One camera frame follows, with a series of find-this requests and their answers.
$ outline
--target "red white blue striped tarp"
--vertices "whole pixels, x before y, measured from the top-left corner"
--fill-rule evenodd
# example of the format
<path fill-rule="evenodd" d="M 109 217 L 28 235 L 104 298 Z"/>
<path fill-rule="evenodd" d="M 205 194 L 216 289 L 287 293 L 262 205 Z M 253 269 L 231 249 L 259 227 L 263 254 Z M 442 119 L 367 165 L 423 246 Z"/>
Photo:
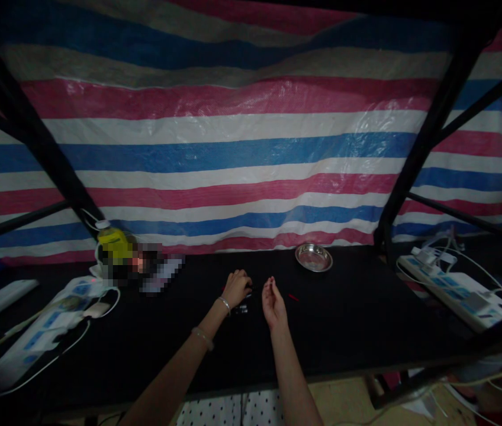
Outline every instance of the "red white blue striped tarp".
<path fill-rule="evenodd" d="M 371 244 L 454 45 L 432 22 L 228 0 L 19 0 L 0 17 L 3 58 L 97 205 L 176 253 Z M 502 31 L 453 117 L 501 78 Z M 414 191 L 502 224 L 502 99 Z M 0 222 L 59 200 L 0 132 Z M 451 224 L 478 232 L 407 201 L 395 240 Z M 64 211 L 1 236 L 0 258 L 92 260 L 94 244 Z"/>

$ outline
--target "bottle cap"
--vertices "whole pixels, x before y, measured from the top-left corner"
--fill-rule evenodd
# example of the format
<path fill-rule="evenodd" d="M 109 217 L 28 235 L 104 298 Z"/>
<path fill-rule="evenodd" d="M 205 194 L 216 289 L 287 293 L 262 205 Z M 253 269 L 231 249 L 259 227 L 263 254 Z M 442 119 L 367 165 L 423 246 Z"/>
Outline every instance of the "bottle cap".
<path fill-rule="evenodd" d="M 97 229 L 105 229 L 111 226 L 111 223 L 107 219 L 103 219 L 102 221 L 98 221 L 95 223 L 95 228 Z"/>

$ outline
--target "polka dot fabric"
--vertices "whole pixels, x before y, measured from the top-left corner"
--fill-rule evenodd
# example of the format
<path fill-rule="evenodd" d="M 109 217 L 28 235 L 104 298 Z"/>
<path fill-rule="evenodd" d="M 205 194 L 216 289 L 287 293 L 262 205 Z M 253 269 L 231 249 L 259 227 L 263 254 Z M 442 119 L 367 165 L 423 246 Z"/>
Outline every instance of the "polka dot fabric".
<path fill-rule="evenodd" d="M 285 424 L 278 390 L 199 399 L 184 404 L 177 426 L 257 426 Z"/>

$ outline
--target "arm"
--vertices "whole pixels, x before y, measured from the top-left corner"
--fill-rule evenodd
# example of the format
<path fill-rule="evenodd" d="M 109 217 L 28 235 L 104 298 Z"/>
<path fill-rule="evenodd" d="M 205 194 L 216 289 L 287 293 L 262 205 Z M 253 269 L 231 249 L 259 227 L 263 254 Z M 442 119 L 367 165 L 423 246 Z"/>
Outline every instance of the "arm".
<path fill-rule="evenodd" d="M 229 274 L 222 297 L 231 308 L 241 303 L 249 294 L 251 289 L 246 288 L 246 285 L 250 283 L 251 278 L 244 270 Z M 208 339 L 213 340 L 227 313 L 225 304 L 219 299 L 216 300 L 198 328 Z M 186 395 L 207 350 L 202 337 L 190 334 L 178 352 L 135 401 L 120 425 L 168 425 Z"/>
<path fill-rule="evenodd" d="M 276 377 L 281 391 L 285 423 L 293 426 L 322 426 L 322 418 L 308 390 L 292 343 L 285 302 L 273 277 L 269 278 L 263 287 L 263 312 L 271 329 Z"/>

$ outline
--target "power strip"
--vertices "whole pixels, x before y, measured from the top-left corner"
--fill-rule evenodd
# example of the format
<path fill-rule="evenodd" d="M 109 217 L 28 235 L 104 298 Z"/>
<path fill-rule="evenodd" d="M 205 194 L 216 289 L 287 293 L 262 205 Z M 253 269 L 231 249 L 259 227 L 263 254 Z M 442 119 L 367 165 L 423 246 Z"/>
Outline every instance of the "power strip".
<path fill-rule="evenodd" d="M 480 333 L 502 320 L 502 299 L 462 272 L 443 272 L 423 266 L 414 256 L 401 256 L 399 264 L 418 281 L 428 284 L 450 310 Z"/>
<path fill-rule="evenodd" d="M 98 278 L 72 279 L 0 358 L 0 391 L 13 386 L 44 353 L 56 348 L 60 336 L 83 319 L 91 300 L 106 291 Z"/>

